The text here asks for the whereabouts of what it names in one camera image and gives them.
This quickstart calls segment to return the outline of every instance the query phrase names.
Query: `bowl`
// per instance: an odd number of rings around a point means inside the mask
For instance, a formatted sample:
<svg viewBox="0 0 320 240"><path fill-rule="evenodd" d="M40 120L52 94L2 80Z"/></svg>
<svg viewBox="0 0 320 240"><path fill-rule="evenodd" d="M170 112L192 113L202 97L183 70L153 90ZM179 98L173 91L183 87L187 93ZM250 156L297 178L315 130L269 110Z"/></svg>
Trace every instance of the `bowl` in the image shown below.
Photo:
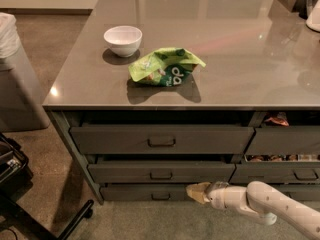
<svg viewBox="0 0 320 240"><path fill-rule="evenodd" d="M129 57L139 49L142 32L136 27L118 26L108 29L103 37L112 52L120 57Z"/></svg>

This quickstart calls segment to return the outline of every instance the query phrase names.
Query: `drawer handle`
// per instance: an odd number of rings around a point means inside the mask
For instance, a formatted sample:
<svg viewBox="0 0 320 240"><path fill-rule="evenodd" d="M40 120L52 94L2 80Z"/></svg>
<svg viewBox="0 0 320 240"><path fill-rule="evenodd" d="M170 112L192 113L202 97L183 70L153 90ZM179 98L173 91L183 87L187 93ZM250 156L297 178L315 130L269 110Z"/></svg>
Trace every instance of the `drawer handle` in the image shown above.
<svg viewBox="0 0 320 240"><path fill-rule="evenodd" d="M150 139L148 139L148 146L150 148L167 148L167 147L174 147L176 145L176 139L173 139L171 143L168 144L153 144Z"/></svg>
<svg viewBox="0 0 320 240"><path fill-rule="evenodd" d="M155 197L153 194L151 194L151 199L153 201L168 201L171 199L171 195L168 193L168 195L164 197Z"/></svg>
<svg viewBox="0 0 320 240"><path fill-rule="evenodd" d="M297 180L300 180L300 181L312 181L312 180L318 180L319 179L319 176L318 174L313 171L314 173L314 178L300 178L295 172L293 172L294 176L296 177Z"/></svg>
<svg viewBox="0 0 320 240"><path fill-rule="evenodd" d="M152 180L171 180L172 177L173 177L172 172L170 172L170 175L164 176L164 177L159 177L159 176L154 177L152 175L152 172L150 172L150 179L152 179Z"/></svg>

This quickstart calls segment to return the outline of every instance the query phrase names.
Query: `gray drawer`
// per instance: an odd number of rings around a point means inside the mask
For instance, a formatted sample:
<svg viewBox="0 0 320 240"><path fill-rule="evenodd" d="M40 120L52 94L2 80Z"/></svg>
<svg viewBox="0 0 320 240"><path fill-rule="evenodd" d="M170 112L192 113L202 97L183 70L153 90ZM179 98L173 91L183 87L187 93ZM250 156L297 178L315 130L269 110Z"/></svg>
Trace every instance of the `gray drawer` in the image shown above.
<svg viewBox="0 0 320 240"><path fill-rule="evenodd" d="M70 130L82 154L241 154L253 129L211 125L86 125Z"/></svg>
<svg viewBox="0 0 320 240"><path fill-rule="evenodd" d="M88 170L96 183L229 181L235 165L216 161L103 161Z"/></svg>
<svg viewBox="0 0 320 240"><path fill-rule="evenodd" d="M191 200L184 184L108 184L100 192L106 201Z"/></svg>
<svg viewBox="0 0 320 240"><path fill-rule="evenodd" d="M320 154L320 126L265 127L256 134L246 155Z"/></svg>
<svg viewBox="0 0 320 240"><path fill-rule="evenodd" d="M251 162L237 164L231 183L320 183L318 162Z"/></svg>
<svg viewBox="0 0 320 240"><path fill-rule="evenodd" d="M275 187L297 201L320 201L320 185L280 185Z"/></svg>

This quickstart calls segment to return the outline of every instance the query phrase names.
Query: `chair leg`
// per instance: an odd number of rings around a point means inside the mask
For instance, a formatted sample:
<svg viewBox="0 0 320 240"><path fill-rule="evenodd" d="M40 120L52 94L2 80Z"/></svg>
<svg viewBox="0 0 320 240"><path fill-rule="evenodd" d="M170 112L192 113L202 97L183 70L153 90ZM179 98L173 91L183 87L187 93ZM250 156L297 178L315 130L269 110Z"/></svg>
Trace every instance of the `chair leg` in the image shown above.
<svg viewBox="0 0 320 240"><path fill-rule="evenodd" d="M17 219L24 227L30 230L36 239L39 240L66 240L83 218L91 218L93 213L91 207L93 203L93 200L88 200L57 238L39 222L33 219L32 216L23 210L17 203L0 193L0 212L9 214Z"/></svg>
<svg viewBox="0 0 320 240"><path fill-rule="evenodd" d="M91 209L92 205L93 205L93 200L88 200L85 203L85 205L81 208L81 210L74 216L73 220L69 223L69 225L60 234L60 236L58 237L58 240L67 239L83 218L87 218L87 219L91 218L93 213Z"/></svg>
<svg viewBox="0 0 320 240"><path fill-rule="evenodd" d="M26 227L37 239L57 240L45 227L39 224L25 210L10 198L0 193L0 211L11 215Z"/></svg>

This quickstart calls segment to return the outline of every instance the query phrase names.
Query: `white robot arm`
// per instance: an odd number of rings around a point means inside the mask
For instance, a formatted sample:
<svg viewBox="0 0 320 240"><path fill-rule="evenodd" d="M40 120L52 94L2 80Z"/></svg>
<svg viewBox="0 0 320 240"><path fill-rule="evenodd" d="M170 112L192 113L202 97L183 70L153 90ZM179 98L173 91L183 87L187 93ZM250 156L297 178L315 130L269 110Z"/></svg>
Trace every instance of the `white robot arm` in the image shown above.
<svg viewBox="0 0 320 240"><path fill-rule="evenodd" d="M306 24L309 28L314 31L320 32L320 0L316 3L314 8L312 9Z"/></svg>
<svg viewBox="0 0 320 240"><path fill-rule="evenodd" d="M320 239L320 213L263 182L254 181L247 187L204 182L187 186L187 194L200 203L235 210L263 225L274 224L279 216L309 239Z"/></svg>

